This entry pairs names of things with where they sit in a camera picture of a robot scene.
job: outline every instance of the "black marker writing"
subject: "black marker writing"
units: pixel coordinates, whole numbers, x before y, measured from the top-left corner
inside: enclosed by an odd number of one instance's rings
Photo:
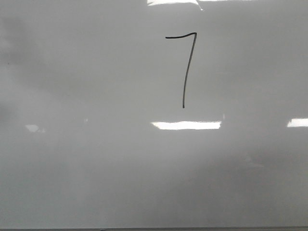
[[[187,76],[188,76],[188,71],[189,71],[189,66],[191,65],[191,61],[192,61],[192,54],[193,54],[193,49],[194,49],[194,44],[196,43],[196,39],[197,39],[197,32],[192,32],[190,34],[187,35],[183,35],[183,36],[176,36],[176,37],[166,37],[168,39],[181,39],[181,38],[185,38],[188,37],[190,35],[194,35],[193,38],[193,43],[192,43],[192,51],[191,51],[191,55],[189,57],[189,61],[188,61],[188,65],[187,65],[187,69],[186,69],[186,75],[185,75],[185,82],[184,82],[184,91],[183,91],[183,108],[185,108],[185,91],[186,91],[186,82],[187,82]]]

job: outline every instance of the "handwritten number 7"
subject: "handwritten number 7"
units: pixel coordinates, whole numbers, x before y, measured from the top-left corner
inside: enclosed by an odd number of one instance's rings
[[[194,35],[193,38],[193,43],[192,43],[192,51],[191,51],[191,55],[189,56],[189,61],[188,61],[188,65],[187,65],[187,69],[186,69],[186,75],[185,75],[185,82],[184,82],[184,91],[183,91],[183,108],[185,108],[185,91],[186,91],[186,82],[187,82],[187,76],[188,76],[188,71],[189,71],[189,66],[191,65],[191,61],[192,61],[192,54],[193,54],[193,49],[194,49],[194,44],[196,43],[196,39],[197,39],[197,32],[192,32],[190,34],[187,35],[183,35],[183,36],[176,36],[176,37],[166,37],[168,39],[181,39],[181,38],[185,38],[188,37],[190,35]]]

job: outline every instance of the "whiteboard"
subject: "whiteboard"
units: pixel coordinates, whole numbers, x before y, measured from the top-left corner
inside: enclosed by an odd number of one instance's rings
[[[0,228],[308,225],[308,1],[176,2],[0,1]]]

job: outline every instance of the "digit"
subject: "digit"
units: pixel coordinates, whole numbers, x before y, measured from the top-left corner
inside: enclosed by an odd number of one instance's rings
[[[188,71],[189,71],[189,67],[191,65],[191,61],[192,61],[192,54],[193,54],[193,49],[194,49],[194,45],[196,43],[196,39],[197,39],[197,32],[192,32],[192,33],[189,33],[187,35],[183,35],[183,36],[176,36],[176,37],[166,37],[168,39],[181,39],[181,38],[185,38],[185,37],[188,37],[190,35],[194,35],[194,38],[193,38],[193,43],[192,43],[192,51],[191,51],[191,55],[189,56],[189,61],[188,61],[188,65],[187,65],[187,69],[186,69],[186,75],[185,75],[185,82],[184,82],[184,91],[183,91],[183,108],[185,108],[185,91],[186,91],[186,83],[187,83],[187,76],[188,76]]]

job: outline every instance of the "white surface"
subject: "white surface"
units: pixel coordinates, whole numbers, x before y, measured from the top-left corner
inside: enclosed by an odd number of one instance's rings
[[[0,1],[0,228],[308,225],[308,1],[197,2]]]

